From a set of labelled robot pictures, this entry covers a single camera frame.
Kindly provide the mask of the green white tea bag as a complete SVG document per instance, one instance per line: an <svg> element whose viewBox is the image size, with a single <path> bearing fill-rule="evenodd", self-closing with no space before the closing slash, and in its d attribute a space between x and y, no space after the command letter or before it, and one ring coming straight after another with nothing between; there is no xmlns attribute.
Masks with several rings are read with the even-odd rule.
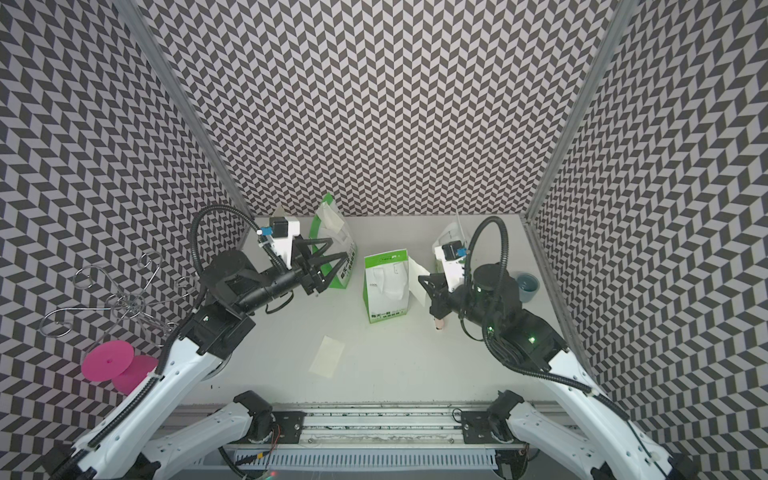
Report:
<svg viewBox="0 0 768 480"><path fill-rule="evenodd" d="M406 249L364 258L363 299L370 324L404 316L409 304L409 256Z"/></svg>
<svg viewBox="0 0 768 480"><path fill-rule="evenodd" d="M330 287L334 289L346 289L352 275L357 245L352 238L351 227L342 215L334 196L327 193L311 222L310 239L331 239L332 245L326 255L346 253L347 261L331 281Z"/></svg>
<svg viewBox="0 0 768 480"><path fill-rule="evenodd" d="M448 260L461 260L466 255L469 239L465 233L458 213L452 216L452 220L443 229L441 234L433 242L432 249L435 257L436 266L441 269L443 254L446 252L445 245L448 245Z"/></svg>

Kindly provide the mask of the pale receipt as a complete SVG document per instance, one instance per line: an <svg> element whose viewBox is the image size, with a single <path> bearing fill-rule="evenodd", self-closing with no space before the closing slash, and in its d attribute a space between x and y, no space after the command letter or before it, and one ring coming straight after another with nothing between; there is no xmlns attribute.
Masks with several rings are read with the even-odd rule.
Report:
<svg viewBox="0 0 768 480"><path fill-rule="evenodd" d="M332 378L343 355L345 344L325 336L309 368L309 372L324 378Z"/></svg>
<svg viewBox="0 0 768 480"><path fill-rule="evenodd" d="M408 260L408 274L409 274L409 291L415 300L426 307L428 304L429 296L424 287L419 282L421 276L428 276L430 272L416 262L413 258Z"/></svg>

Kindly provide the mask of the navy and cream tote bag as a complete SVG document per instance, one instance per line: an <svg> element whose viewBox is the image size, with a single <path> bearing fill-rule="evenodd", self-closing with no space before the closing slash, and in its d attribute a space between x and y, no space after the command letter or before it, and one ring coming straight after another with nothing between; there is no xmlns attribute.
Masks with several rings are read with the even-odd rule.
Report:
<svg viewBox="0 0 768 480"><path fill-rule="evenodd" d="M288 214L282 205L279 205L269 217L269 228L271 236L277 238L288 238L293 235L292 227L295 218Z"/></svg>

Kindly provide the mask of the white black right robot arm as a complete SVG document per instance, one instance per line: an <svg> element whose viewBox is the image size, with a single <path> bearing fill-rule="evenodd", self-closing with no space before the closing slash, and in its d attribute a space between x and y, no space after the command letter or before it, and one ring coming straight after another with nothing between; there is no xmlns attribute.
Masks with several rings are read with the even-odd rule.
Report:
<svg viewBox="0 0 768 480"><path fill-rule="evenodd" d="M479 340L493 358L550 390L577 426L565 428L506 390L486 410L492 437L524 442L580 479L697 478L700 469L690 457L669 452L636 427L565 339L524 308L519 284L508 271L509 253L504 221L489 216L469 241L436 245L441 272L418 278L435 318L455 313L479 326Z"/></svg>

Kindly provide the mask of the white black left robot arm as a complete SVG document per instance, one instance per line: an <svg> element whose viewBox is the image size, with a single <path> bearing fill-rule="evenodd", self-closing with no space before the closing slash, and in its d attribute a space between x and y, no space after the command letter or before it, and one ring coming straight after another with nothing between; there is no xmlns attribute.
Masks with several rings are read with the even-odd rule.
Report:
<svg viewBox="0 0 768 480"><path fill-rule="evenodd" d="M198 230L213 212L242 218L258 236L270 268L258 271L240 250L225 251L204 265ZM50 478L166 479L233 441L278 440L272 405L253 391L170 436L153 436L187 394L232 356L254 328L256 310L287 299L297 287L306 294L324 292L349 256L332 252L330 238L303 238L293 217L272 217L260 227L225 204L206 206L193 217L189 242L202 284L195 312L172 331L157 366L94 430L43 456Z"/></svg>

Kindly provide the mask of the blue-grey ceramic cup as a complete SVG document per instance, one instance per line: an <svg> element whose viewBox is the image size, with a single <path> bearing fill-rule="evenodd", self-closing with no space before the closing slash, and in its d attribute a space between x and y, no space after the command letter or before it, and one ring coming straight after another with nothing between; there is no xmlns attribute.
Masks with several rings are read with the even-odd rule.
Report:
<svg viewBox="0 0 768 480"><path fill-rule="evenodd" d="M528 303L533 300L540 289L538 278L530 273L520 273L516 281L519 287L520 301Z"/></svg>

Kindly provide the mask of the pink plastic disc spool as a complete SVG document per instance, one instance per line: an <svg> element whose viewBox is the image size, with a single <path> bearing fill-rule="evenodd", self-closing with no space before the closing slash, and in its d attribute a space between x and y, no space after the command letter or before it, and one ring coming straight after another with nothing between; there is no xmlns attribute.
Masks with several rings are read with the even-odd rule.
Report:
<svg viewBox="0 0 768 480"><path fill-rule="evenodd" d="M129 395L157 366L156 358L137 355L130 343L113 340L88 353L81 364L81 372L86 380L109 381L119 393Z"/></svg>

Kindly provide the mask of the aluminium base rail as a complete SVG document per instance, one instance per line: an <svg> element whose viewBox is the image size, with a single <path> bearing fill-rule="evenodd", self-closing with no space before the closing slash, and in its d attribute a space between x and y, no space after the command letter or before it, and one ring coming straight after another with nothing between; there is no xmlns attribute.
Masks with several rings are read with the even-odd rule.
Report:
<svg viewBox="0 0 768 480"><path fill-rule="evenodd" d="M341 472L496 470L511 477L539 451L583 479L634 479L640 448L620 421L578 433L517 404L492 409L310 409L275 414L261 442L246 440L233 409L152 440L140 454L157 479L193 467L232 466L239 477L280 470Z"/></svg>

